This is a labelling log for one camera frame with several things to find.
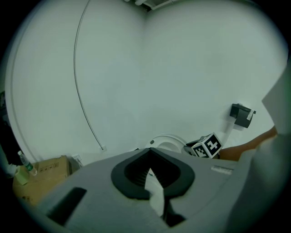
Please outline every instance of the white wall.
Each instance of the white wall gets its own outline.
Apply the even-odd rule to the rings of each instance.
[[[236,2],[184,1],[146,15],[122,0],[92,0],[79,32],[76,75],[88,119],[108,150],[98,157],[73,73],[86,3],[47,1],[7,72],[10,112],[36,160],[79,153],[87,164],[142,148],[165,132],[187,141],[210,132],[223,137],[238,102],[257,114],[248,129],[232,131],[227,146],[272,127],[261,100],[283,71],[287,50],[258,11]]]
[[[76,75],[84,109],[107,152],[137,148],[140,61],[146,12],[124,1],[91,1],[80,27]]]
[[[86,3],[46,1],[21,39],[13,72],[7,72],[14,107],[9,117],[16,116],[19,129],[15,123],[12,127],[23,138],[15,136],[26,142],[32,155],[20,147],[32,161],[99,149],[80,107],[73,73],[75,35]]]
[[[183,1],[151,11],[143,55],[141,144],[161,132],[187,141],[211,132],[223,138],[232,103],[257,114],[248,129],[232,131],[226,146],[273,126],[261,100],[283,71],[287,48],[259,11],[230,1]]]

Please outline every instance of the cardboard box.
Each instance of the cardboard box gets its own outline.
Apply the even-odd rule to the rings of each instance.
[[[30,202],[33,206],[76,170],[66,156],[48,159],[33,165],[37,169],[36,176],[29,174],[29,180],[25,185],[21,185],[14,178],[12,185],[15,195]]]

